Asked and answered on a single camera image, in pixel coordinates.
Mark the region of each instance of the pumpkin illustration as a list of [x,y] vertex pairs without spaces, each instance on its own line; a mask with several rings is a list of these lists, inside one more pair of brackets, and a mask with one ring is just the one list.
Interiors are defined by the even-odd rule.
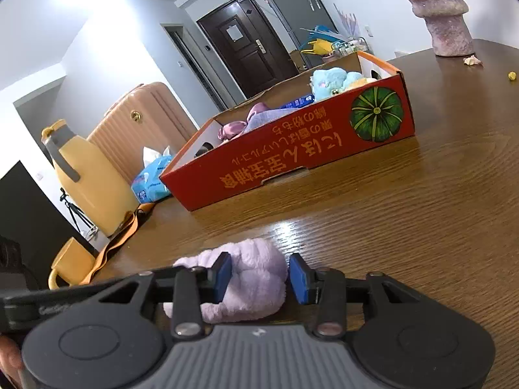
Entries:
[[354,100],[350,124],[361,139],[383,142],[398,133],[403,118],[402,102],[396,92],[373,86]]

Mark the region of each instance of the wooden table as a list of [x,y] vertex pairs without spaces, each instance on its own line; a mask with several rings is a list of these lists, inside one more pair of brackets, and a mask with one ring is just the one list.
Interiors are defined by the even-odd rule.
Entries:
[[[416,137],[342,159],[196,212],[175,199],[98,275],[172,264],[203,248],[271,239],[348,277],[382,270],[490,331],[485,385],[519,385],[519,50],[476,41],[481,66],[432,50],[404,72]],[[297,316],[293,302],[280,316]]]

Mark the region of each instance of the gray ribbed grip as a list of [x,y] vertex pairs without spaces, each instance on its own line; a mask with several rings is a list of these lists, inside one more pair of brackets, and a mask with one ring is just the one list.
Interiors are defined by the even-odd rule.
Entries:
[[367,376],[345,345],[309,336],[302,325],[215,326],[175,345],[136,389],[387,389]]
[[60,152],[60,149],[76,135],[65,124],[55,130],[43,144],[50,153],[50,156],[55,160],[56,164],[61,168],[65,174],[75,183],[81,179],[79,173],[67,162]]

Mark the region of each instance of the doorway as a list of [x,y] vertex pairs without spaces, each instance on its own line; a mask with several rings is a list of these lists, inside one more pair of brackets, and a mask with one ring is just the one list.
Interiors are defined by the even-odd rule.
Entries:
[[298,74],[255,0],[230,0],[198,24],[247,98]]
[[163,25],[163,27],[216,107],[223,112],[236,105],[189,32],[181,25]]

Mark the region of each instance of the finger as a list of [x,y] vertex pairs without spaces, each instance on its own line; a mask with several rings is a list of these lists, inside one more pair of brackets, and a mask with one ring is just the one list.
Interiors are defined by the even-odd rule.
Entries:
[[12,339],[2,335],[0,335],[0,359],[4,366],[8,364],[17,370],[23,368],[20,349]]
[[11,378],[13,381],[15,381],[18,385],[21,385],[19,370],[15,369],[11,366],[10,362],[7,361],[6,358],[3,358],[4,356],[0,354],[0,371],[6,375],[7,377]]

